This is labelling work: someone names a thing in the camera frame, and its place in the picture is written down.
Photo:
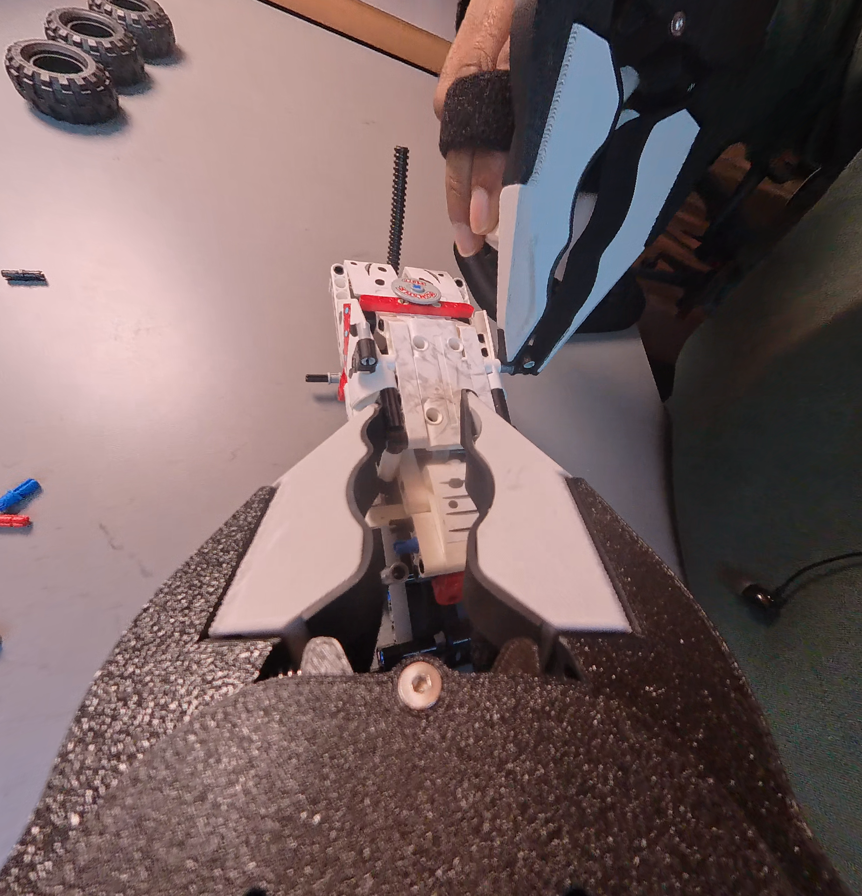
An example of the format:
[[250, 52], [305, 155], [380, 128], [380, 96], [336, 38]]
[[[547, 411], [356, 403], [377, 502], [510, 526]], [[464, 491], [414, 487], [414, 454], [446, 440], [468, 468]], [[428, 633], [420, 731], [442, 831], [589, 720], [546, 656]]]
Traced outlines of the white lego truck model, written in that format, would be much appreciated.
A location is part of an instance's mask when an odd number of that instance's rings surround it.
[[400, 263], [408, 160], [407, 147], [394, 148], [386, 260], [331, 268], [341, 372], [305, 378], [335, 385], [349, 415], [380, 409], [380, 491], [367, 514], [380, 535], [387, 591], [377, 670], [421, 654], [471, 665], [471, 625], [459, 606], [479, 513], [466, 485], [462, 392], [509, 417], [492, 325], [465, 281]]

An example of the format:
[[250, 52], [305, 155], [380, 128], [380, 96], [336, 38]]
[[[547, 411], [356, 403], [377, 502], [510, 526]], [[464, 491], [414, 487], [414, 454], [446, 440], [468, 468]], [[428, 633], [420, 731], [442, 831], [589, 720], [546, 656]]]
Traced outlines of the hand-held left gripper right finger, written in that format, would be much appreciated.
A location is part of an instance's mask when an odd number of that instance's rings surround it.
[[483, 637], [632, 631], [590, 534], [579, 481], [473, 392], [460, 400], [471, 525], [463, 600]]

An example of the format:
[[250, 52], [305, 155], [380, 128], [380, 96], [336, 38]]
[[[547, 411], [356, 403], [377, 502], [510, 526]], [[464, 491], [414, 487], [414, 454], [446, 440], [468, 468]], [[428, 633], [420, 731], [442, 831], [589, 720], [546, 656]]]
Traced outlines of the black quilted pad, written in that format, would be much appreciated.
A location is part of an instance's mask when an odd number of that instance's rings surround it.
[[[462, 279], [478, 307], [485, 311], [490, 320], [496, 320], [496, 288], [498, 252], [488, 244], [471, 256], [459, 253], [453, 246], [456, 263]], [[612, 287], [582, 322], [578, 333], [602, 333], [626, 330], [636, 324], [646, 307], [646, 298], [638, 284], [636, 272], [629, 270]]]

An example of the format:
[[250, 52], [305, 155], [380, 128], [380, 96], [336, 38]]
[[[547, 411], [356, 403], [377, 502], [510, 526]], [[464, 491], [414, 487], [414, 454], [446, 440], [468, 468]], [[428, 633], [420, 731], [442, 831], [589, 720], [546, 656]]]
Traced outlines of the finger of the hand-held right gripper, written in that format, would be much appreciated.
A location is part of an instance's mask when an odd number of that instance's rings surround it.
[[528, 373], [547, 364], [640, 255], [698, 131], [685, 109], [660, 119], [640, 116], [614, 131], [593, 212], [527, 340]]
[[551, 276], [571, 242], [575, 196], [589, 163], [614, 129], [622, 90], [608, 42], [574, 24], [525, 184], [500, 200], [498, 327], [503, 370], [535, 370], [525, 348], [541, 321]]

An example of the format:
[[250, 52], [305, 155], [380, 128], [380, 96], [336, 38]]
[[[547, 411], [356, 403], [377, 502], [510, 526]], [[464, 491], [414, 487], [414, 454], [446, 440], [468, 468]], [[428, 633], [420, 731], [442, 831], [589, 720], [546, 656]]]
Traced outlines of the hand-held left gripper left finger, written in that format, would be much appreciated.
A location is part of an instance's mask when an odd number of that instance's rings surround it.
[[211, 638], [289, 634], [369, 568], [380, 485], [380, 410], [358, 410], [280, 477], [209, 628]]

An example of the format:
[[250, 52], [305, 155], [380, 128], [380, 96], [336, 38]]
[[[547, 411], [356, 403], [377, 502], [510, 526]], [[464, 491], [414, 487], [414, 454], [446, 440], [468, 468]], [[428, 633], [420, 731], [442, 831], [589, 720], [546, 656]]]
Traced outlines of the black lego tire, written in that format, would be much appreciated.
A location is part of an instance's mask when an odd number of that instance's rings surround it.
[[15, 89], [45, 116], [76, 126], [96, 126], [120, 113], [110, 74], [94, 58], [62, 42], [27, 39], [5, 52]]
[[156, 1], [88, 1], [89, 10], [126, 28], [148, 62], [168, 59], [176, 49], [172, 22]]
[[56, 8], [44, 19], [44, 33], [91, 56], [118, 87], [146, 79], [144, 57], [133, 34], [110, 16], [79, 7]]

